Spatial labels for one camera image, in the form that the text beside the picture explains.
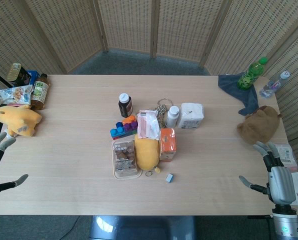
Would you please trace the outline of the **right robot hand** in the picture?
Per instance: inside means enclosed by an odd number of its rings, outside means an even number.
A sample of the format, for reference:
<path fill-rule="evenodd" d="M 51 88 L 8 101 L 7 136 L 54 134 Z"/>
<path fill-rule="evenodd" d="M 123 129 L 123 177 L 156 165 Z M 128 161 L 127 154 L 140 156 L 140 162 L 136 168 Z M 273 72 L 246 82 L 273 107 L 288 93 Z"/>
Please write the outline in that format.
<path fill-rule="evenodd" d="M 253 148 L 263 158 L 268 176 L 266 187 L 249 182 L 245 177 L 239 176 L 240 181 L 248 188 L 268 195 L 269 199 L 276 205 L 291 205 L 296 200 L 295 187 L 290 170 L 281 161 L 277 147 L 268 142 L 260 141 L 253 145 Z"/>

